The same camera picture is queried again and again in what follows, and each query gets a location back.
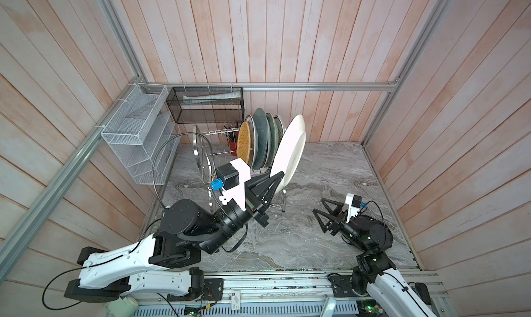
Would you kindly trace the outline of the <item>cream floral plate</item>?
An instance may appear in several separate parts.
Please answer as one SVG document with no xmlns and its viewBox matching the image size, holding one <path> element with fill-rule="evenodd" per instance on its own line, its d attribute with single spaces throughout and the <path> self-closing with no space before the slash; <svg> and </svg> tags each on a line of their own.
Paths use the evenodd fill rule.
<svg viewBox="0 0 531 317">
<path fill-rule="evenodd" d="M 291 122 L 279 145 L 272 164 L 270 175 L 273 177 L 279 172 L 284 173 L 275 193 L 282 191 L 291 181 L 306 143 L 306 125 L 304 117 L 297 115 Z"/>
</svg>

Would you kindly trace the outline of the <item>yellow woven coaster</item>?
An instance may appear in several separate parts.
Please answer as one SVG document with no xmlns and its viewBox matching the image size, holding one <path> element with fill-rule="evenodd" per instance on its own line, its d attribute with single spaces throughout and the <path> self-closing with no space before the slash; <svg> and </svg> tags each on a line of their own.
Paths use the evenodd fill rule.
<svg viewBox="0 0 531 317">
<path fill-rule="evenodd" d="M 251 137 L 250 126 L 248 122 L 243 122 L 239 128 L 239 136 L 237 141 L 237 156 L 247 164 L 250 163 L 251 152 Z"/>
</svg>

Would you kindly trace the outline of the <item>white green clover plate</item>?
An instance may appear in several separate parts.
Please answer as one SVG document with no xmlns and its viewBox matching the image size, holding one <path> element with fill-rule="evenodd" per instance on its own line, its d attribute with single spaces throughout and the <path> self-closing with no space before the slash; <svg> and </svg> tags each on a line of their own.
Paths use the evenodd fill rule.
<svg viewBox="0 0 531 317">
<path fill-rule="evenodd" d="M 272 166 L 272 163 L 274 162 L 275 154 L 278 149 L 279 131 L 278 131 L 278 128 L 275 122 L 275 118 L 271 115 L 271 113 L 267 113 L 266 118 L 268 120 L 268 125 L 269 125 L 269 130 L 270 130 L 270 138 L 268 140 L 268 155 L 267 155 L 265 166 L 269 168 Z"/>
</svg>

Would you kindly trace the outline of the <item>large teal plate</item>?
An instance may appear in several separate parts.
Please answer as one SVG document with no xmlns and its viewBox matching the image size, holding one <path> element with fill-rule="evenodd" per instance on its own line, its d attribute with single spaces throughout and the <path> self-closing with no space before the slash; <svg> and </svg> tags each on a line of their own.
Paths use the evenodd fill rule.
<svg viewBox="0 0 531 317">
<path fill-rule="evenodd" d="M 256 109 L 253 114 L 253 120 L 257 131 L 257 134 L 255 135 L 257 140 L 257 151 L 254 158 L 253 169 L 258 170 L 264 167 L 267 159 L 270 128 L 266 113 L 262 108 Z"/>
</svg>

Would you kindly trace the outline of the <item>light blue flower plate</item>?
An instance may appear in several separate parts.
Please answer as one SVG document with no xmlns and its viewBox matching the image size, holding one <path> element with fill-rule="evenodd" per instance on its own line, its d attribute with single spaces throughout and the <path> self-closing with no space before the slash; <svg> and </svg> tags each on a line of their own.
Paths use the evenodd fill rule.
<svg viewBox="0 0 531 317">
<path fill-rule="evenodd" d="M 278 130 L 279 142 L 281 142 L 283 138 L 283 131 L 282 131 L 281 123 L 277 116 L 274 116 L 274 121 L 275 121 L 277 130 Z"/>
</svg>

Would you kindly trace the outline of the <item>stainless steel dish rack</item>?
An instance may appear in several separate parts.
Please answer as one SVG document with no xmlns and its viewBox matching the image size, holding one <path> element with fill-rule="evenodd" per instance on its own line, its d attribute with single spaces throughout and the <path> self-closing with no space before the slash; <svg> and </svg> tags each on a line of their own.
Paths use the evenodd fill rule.
<svg viewBox="0 0 531 317">
<path fill-rule="evenodd" d="M 202 134 L 204 138 L 193 134 L 192 150 L 204 184 L 216 179 L 216 167 L 236 159 L 231 155 L 226 129 L 201 131 L 199 125 L 192 126 L 192 132 Z"/>
</svg>

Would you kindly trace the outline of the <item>orange sunburst plate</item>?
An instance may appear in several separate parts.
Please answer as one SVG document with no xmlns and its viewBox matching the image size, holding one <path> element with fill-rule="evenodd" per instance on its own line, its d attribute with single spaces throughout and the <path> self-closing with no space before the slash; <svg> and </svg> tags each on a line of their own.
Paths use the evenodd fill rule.
<svg viewBox="0 0 531 317">
<path fill-rule="evenodd" d="M 280 116 L 277 116 L 277 117 L 281 123 L 283 134 L 285 134 L 288 126 L 284 123 L 283 119 Z"/>
<path fill-rule="evenodd" d="M 246 123 L 248 124 L 249 133 L 250 133 L 250 155 L 248 159 L 248 165 L 250 166 L 252 170 L 254 170 L 254 162 L 257 157 L 258 140 L 257 140 L 257 129 L 256 129 L 252 115 L 248 115 L 246 117 Z"/>
</svg>

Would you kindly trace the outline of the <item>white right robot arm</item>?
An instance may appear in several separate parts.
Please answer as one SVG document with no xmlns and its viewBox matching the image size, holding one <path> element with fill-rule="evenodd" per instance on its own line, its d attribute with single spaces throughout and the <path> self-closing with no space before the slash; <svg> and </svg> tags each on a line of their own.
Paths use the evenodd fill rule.
<svg viewBox="0 0 531 317">
<path fill-rule="evenodd" d="M 435 316 L 430 293 L 423 283 L 411 286 L 386 254 L 394 242 L 383 213 L 376 219 L 367 215 L 367 204 L 359 195 L 348 194 L 345 202 L 323 198 L 324 210 L 313 214 L 324 233 L 340 234 L 344 242 L 361 251 L 352 274 L 330 273 L 336 298 L 370 297 L 387 316 Z"/>
</svg>

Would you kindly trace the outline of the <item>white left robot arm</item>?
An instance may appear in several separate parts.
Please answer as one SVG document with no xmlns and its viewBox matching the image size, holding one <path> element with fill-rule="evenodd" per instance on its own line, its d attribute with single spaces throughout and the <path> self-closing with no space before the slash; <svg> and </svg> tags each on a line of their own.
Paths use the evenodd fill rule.
<svg viewBox="0 0 531 317">
<path fill-rule="evenodd" d="M 208 213 L 190 199 L 163 212 L 158 230 L 136 244 L 114 251 L 85 247 L 78 258 L 81 272 L 68 283 L 65 298 L 107 303 L 131 293 L 159 293 L 194 300 L 204 294 L 201 254 L 214 254 L 250 220 L 268 224 L 274 196 L 284 187 L 284 174 L 255 176 L 243 185 L 244 206 L 234 199 Z"/>
</svg>

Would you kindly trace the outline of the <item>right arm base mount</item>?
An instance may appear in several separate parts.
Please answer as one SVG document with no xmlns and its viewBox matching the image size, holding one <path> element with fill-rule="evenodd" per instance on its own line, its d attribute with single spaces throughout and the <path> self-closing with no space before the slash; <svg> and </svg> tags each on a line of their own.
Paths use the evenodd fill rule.
<svg viewBox="0 0 531 317">
<path fill-rule="evenodd" d="M 335 298 L 354 298 L 368 296 L 366 290 L 368 282 L 362 276 L 353 274 L 351 276 L 343 276 L 337 273 L 327 275 L 327 280 L 330 282 Z"/>
</svg>

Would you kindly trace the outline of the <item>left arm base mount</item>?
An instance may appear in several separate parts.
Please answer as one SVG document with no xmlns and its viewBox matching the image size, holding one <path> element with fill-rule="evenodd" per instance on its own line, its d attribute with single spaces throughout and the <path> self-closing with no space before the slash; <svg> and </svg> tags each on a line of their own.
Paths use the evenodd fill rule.
<svg viewBox="0 0 531 317">
<path fill-rule="evenodd" d="M 193 278 L 189 292 L 182 300 L 221 300 L 223 296 L 224 279 L 222 278 Z"/>
</svg>

